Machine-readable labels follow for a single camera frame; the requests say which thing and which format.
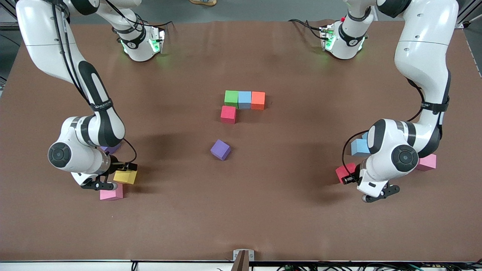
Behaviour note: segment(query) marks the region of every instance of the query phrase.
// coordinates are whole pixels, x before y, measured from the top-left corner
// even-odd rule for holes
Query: foot
[[[189,0],[189,2],[198,5],[205,5],[205,6],[214,6],[217,3],[217,0]]]

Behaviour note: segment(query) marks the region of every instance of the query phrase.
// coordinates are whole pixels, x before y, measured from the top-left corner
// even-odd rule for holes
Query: floor
[[[468,0],[459,0],[462,6]],[[188,0],[144,0],[134,11],[150,22],[204,23],[210,21],[287,21],[292,18],[318,21],[338,19],[346,14],[341,0],[218,0],[215,7],[193,5]],[[482,13],[482,6],[474,12]],[[378,13],[379,20],[392,20]],[[0,22],[14,21],[0,8]],[[101,17],[93,14],[72,18],[73,24],[104,24]],[[482,19],[464,30],[474,59],[482,66]],[[22,37],[18,31],[0,31],[0,76],[8,78]]]

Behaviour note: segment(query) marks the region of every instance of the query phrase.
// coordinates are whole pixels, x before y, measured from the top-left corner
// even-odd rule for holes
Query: yellow cube
[[[114,181],[118,183],[124,183],[124,184],[134,184],[136,175],[137,175],[136,170],[128,170],[128,171],[118,170],[114,175]]]

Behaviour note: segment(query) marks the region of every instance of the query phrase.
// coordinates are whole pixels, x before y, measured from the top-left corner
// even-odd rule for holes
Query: cube
[[[114,174],[114,181],[124,184],[134,184],[137,170],[117,170]]]
[[[219,139],[216,141],[216,143],[214,143],[214,146],[211,148],[211,153],[217,158],[219,158],[221,161],[224,161],[230,152],[231,147]]]
[[[122,184],[117,184],[115,190],[100,190],[100,200],[102,201],[114,201],[124,198]]]
[[[117,144],[117,145],[114,146],[114,147],[104,147],[104,146],[102,146],[102,147],[100,147],[100,148],[101,148],[104,152],[109,152],[109,154],[112,154],[112,153],[116,152],[117,149],[120,148],[120,147],[121,147],[121,144],[119,143],[119,144]]]
[[[224,105],[238,108],[238,94],[237,90],[226,90],[224,94]]]
[[[221,122],[235,124],[236,123],[236,107],[223,106],[221,108]]]
[[[238,108],[251,109],[251,91],[240,91],[238,93]]]
[[[351,142],[351,155],[366,157],[370,155],[368,141],[366,139],[355,139]]]
[[[264,92],[251,92],[251,109],[264,110],[265,96],[266,94]]]
[[[437,155],[431,154],[427,157],[420,158],[418,160],[418,165],[417,167],[415,167],[415,169],[421,170],[421,171],[429,171],[429,170],[435,169],[436,166],[437,166]]]
[[[350,171],[350,173],[354,173],[356,167],[357,166],[355,165],[355,163],[347,164],[347,169]],[[341,166],[341,167],[337,168],[335,171],[336,171],[336,175],[338,176],[338,180],[340,181],[340,183],[344,184],[343,178],[349,175],[347,170],[345,169],[345,167]]]

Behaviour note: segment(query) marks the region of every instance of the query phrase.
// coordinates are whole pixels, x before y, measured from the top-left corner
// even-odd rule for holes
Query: green cube
[[[237,90],[226,90],[224,95],[224,105],[230,107],[236,107],[238,109],[238,91]]]

